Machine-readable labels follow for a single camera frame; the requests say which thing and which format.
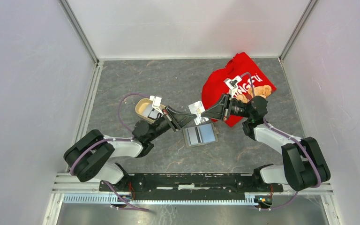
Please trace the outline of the silver VIP credit card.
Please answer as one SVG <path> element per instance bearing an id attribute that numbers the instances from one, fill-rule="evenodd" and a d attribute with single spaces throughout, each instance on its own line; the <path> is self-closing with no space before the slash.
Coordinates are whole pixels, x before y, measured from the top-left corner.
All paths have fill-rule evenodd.
<path id="1" fill-rule="evenodd" d="M 202 113 L 205 111 L 202 101 L 192 103 L 188 108 L 192 114 L 196 115 L 196 118 L 194 119 L 196 125 L 207 122 L 208 119 L 202 116 Z"/>

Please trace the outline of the beige oval tray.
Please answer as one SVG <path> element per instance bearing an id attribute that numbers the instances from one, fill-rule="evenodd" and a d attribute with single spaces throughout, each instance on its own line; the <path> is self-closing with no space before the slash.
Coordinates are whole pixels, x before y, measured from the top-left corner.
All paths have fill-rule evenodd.
<path id="1" fill-rule="evenodd" d="M 143 111 L 147 107 L 147 105 L 151 105 L 151 101 L 149 100 L 149 98 L 141 99 L 135 106 L 135 112 L 140 118 L 152 124 L 154 123 L 154 121 L 152 122 L 151 120 L 143 116 Z"/>

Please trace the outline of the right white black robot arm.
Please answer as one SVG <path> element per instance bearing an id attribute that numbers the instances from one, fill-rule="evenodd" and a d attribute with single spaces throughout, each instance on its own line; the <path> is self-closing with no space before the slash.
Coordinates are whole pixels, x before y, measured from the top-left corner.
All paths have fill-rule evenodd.
<path id="1" fill-rule="evenodd" d="M 282 165 L 264 165 L 254 169 L 252 186 L 257 191 L 271 184 L 289 185 L 295 191 L 317 188 L 331 179 L 331 173 L 318 141 L 313 137 L 300 138 L 271 125 L 265 118 L 268 102 L 255 96 L 247 103 L 229 94 L 202 113 L 203 117 L 226 121 L 231 116 L 246 118 L 244 134 L 263 143 L 282 156 Z"/>

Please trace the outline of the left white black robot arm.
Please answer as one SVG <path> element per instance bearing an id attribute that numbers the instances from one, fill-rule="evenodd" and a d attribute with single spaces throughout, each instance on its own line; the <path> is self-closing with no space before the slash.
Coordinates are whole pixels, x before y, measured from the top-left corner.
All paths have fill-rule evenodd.
<path id="1" fill-rule="evenodd" d="M 109 182 L 117 191 L 125 190 L 128 187 L 127 172 L 120 164 L 108 161 L 111 158 L 144 157 L 153 149 L 153 140 L 169 130 L 180 131 L 197 117 L 170 106 L 162 111 L 163 115 L 153 123 L 138 121 L 131 138 L 107 136 L 98 129 L 88 132 L 64 153 L 69 174 L 76 176 L 80 182 L 96 178 Z"/>

